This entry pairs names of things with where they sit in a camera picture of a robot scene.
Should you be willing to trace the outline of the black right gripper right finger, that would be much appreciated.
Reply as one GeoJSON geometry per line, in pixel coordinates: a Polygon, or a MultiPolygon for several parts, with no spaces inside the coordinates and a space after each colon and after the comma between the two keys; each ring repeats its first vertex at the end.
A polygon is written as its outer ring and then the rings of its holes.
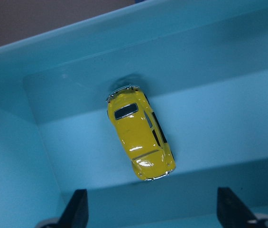
{"type": "Polygon", "coordinates": [[[229,188],[217,189],[216,215],[223,228],[256,228],[258,219],[229,188]]]}

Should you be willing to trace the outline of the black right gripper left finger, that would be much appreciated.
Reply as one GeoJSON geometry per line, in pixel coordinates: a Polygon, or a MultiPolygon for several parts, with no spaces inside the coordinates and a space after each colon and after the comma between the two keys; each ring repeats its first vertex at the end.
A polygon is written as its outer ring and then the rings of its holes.
{"type": "Polygon", "coordinates": [[[58,228],[85,228],[89,219],[87,190],[76,190],[63,214],[58,228]]]}

